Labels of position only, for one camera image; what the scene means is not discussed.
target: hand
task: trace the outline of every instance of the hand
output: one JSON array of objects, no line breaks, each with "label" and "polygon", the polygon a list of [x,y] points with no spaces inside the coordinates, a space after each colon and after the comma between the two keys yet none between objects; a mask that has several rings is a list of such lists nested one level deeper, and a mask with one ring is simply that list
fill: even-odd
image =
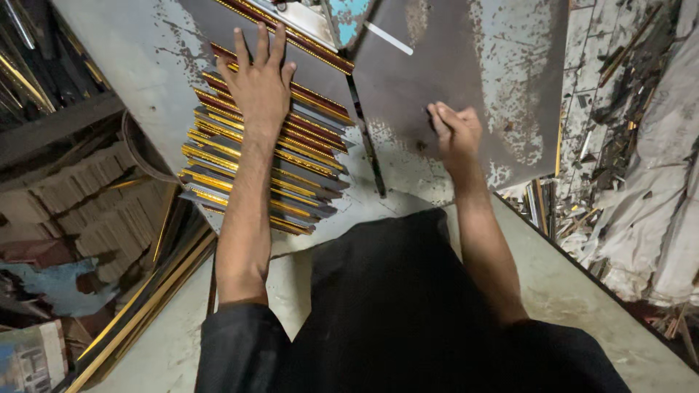
[{"label": "hand", "polygon": [[233,30],[233,37],[236,42],[238,72],[234,73],[228,68],[230,59],[226,57],[218,58],[216,68],[226,81],[236,105],[243,112],[245,129],[248,131],[245,133],[245,142],[253,140],[274,144],[289,112],[289,83],[296,70],[296,64],[291,62],[285,64],[280,71],[287,40],[286,29],[281,23],[277,25],[270,54],[265,24],[257,24],[254,65],[250,64],[243,32],[239,27]]},{"label": "hand", "polygon": [[454,112],[443,102],[431,103],[427,110],[432,115],[432,123],[437,131],[442,161],[452,177],[467,165],[477,165],[483,128],[476,110],[467,107],[461,112]]}]

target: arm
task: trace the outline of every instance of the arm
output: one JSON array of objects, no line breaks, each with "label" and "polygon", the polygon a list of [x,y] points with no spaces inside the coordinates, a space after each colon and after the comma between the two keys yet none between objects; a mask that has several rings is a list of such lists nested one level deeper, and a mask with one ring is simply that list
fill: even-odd
[{"label": "arm", "polygon": [[495,219],[478,164],[482,128],[477,114],[473,108],[454,112],[441,102],[427,108],[444,165],[454,181],[464,267],[503,326],[526,320],[517,267]]},{"label": "arm", "polygon": [[286,33],[280,24],[272,52],[264,24],[258,24],[257,56],[247,60],[243,33],[233,35],[238,54],[237,73],[220,57],[217,68],[245,117],[245,136],[238,172],[228,200],[216,250],[216,284],[219,303],[251,301],[267,304],[265,281],[269,266],[269,184],[277,137],[289,112],[289,82],[296,65],[280,70]]}]

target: forearm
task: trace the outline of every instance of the forearm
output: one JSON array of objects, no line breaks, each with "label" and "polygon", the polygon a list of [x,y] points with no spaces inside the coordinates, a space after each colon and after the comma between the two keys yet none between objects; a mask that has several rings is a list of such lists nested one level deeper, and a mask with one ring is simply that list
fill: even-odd
[{"label": "forearm", "polygon": [[469,158],[454,176],[463,264],[499,322],[526,319],[521,304],[517,267],[495,219],[480,166]]},{"label": "forearm", "polygon": [[[246,124],[246,133],[256,132]],[[216,252],[219,302],[267,303],[265,280],[271,250],[269,183],[276,141],[243,142]]]}]

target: person's left hand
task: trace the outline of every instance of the person's left hand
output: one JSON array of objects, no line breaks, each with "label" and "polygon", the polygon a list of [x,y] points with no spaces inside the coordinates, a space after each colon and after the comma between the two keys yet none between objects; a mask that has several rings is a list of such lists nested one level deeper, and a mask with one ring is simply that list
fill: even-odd
[{"label": "person's left hand", "polygon": [[250,56],[245,47],[243,32],[239,27],[233,30],[238,57],[238,72],[228,68],[227,57],[219,57],[216,68],[223,76],[236,105],[243,112],[246,132],[244,140],[270,142],[277,140],[284,118],[289,112],[291,91],[289,83],[296,70],[296,64],[280,65],[284,56],[284,46],[287,40],[283,24],[277,25],[272,53],[268,53],[269,36],[265,24],[257,24],[257,53],[254,65],[250,64]]}]

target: black clothing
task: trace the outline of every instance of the black clothing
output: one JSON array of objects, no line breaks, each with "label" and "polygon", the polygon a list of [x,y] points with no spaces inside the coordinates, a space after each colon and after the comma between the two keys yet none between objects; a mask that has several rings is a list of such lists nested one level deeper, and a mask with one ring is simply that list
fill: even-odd
[{"label": "black clothing", "polygon": [[291,343],[267,306],[203,323],[198,392],[628,392],[597,341],[538,321],[499,328],[435,209],[358,224],[313,255]]}]

